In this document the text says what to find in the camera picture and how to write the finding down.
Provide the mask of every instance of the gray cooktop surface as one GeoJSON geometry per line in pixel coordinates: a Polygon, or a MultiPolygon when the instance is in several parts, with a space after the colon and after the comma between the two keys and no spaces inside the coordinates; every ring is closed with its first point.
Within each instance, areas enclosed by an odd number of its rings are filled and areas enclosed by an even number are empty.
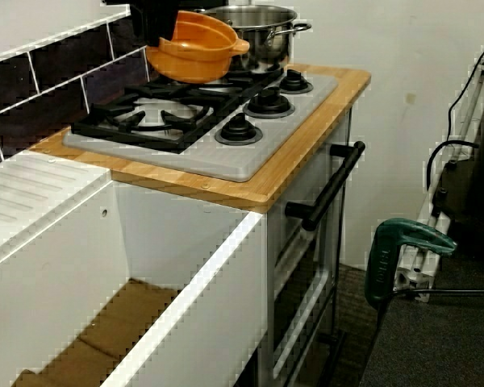
{"type": "MultiPolygon", "coordinates": [[[[215,133],[220,131],[225,123],[244,111],[246,102],[180,154],[74,135],[71,131],[63,138],[63,145],[228,181],[247,181],[338,86],[334,77],[304,77],[314,86],[312,91],[305,94],[283,94],[294,105],[294,113],[279,119],[247,117],[247,120],[260,128],[263,134],[261,140],[254,144],[224,145],[215,139],[215,133]]],[[[279,85],[280,80],[281,78],[269,87],[279,85]]]]}

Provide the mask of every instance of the ribbed drainboard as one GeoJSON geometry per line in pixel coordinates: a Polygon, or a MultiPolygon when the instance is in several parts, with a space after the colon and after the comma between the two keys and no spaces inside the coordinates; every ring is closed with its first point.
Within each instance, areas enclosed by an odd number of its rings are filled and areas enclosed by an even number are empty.
{"type": "Polygon", "coordinates": [[[29,151],[1,163],[0,256],[108,180],[107,169],[29,151]]]}

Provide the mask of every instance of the pot handle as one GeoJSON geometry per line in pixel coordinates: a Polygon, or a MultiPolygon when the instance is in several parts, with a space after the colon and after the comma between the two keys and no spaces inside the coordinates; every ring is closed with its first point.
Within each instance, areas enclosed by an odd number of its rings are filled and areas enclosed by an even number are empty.
{"type": "Polygon", "coordinates": [[[268,44],[271,39],[274,38],[274,36],[279,36],[279,35],[285,35],[285,34],[296,34],[296,32],[301,32],[301,31],[306,31],[310,30],[312,28],[312,25],[310,23],[296,23],[290,30],[284,30],[284,31],[272,31],[269,36],[267,36],[267,39],[265,42],[268,44]]]}
{"type": "Polygon", "coordinates": [[[249,42],[247,42],[246,40],[237,39],[236,42],[235,42],[235,45],[233,46],[233,48],[231,50],[232,56],[244,55],[247,51],[249,51],[250,47],[251,46],[250,46],[249,42]]]}

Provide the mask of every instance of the tile backsplash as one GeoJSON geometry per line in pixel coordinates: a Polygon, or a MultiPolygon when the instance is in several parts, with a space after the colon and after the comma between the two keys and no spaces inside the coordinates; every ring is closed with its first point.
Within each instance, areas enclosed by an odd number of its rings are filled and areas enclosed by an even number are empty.
{"type": "Polygon", "coordinates": [[[0,162],[154,77],[130,17],[0,61],[0,162]]]}
{"type": "Polygon", "coordinates": [[[0,62],[0,110],[36,94],[27,54],[0,62]]]}

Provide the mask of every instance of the electrical cable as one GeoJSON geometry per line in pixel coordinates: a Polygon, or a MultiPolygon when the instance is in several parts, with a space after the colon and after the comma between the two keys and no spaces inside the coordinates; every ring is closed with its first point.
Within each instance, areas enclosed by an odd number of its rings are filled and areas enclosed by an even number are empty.
{"type": "Polygon", "coordinates": [[[389,301],[395,296],[417,296],[420,294],[439,294],[454,297],[484,297],[484,289],[403,289],[380,297],[380,302],[389,301]]]}
{"type": "Polygon", "coordinates": [[[477,71],[478,66],[481,64],[483,57],[484,57],[484,51],[482,52],[482,54],[478,58],[477,63],[475,63],[473,70],[471,70],[471,74],[469,75],[469,78],[468,78],[468,81],[465,84],[465,87],[462,88],[461,93],[459,94],[459,96],[457,97],[455,102],[449,108],[449,129],[448,129],[448,134],[446,135],[447,141],[449,140],[450,136],[452,135],[452,110],[456,106],[456,104],[459,103],[462,96],[464,95],[466,89],[468,88],[469,84],[471,83],[472,78],[474,77],[475,71],[477,71]]]}
{"type": "Polygon", "coordinates": [[[447,145],[451,144],[456,144],[456,145],[465,145],[468,147],[473,147],[473,148],[478,148],[478,144],[476,143],[470,143],[469,141],[464,141],[462,139],[450,139],[447,141],[444,141],[443,143],[439,144],[436,149],[434,149],[434,152],[430,155],[428,162],[427,162],[427,190],[430,188],[430,174],[432,171],[432,163],[434,162],[434,159],[436,158],[437,153],[443,148],[446,147],[447,145]]]}

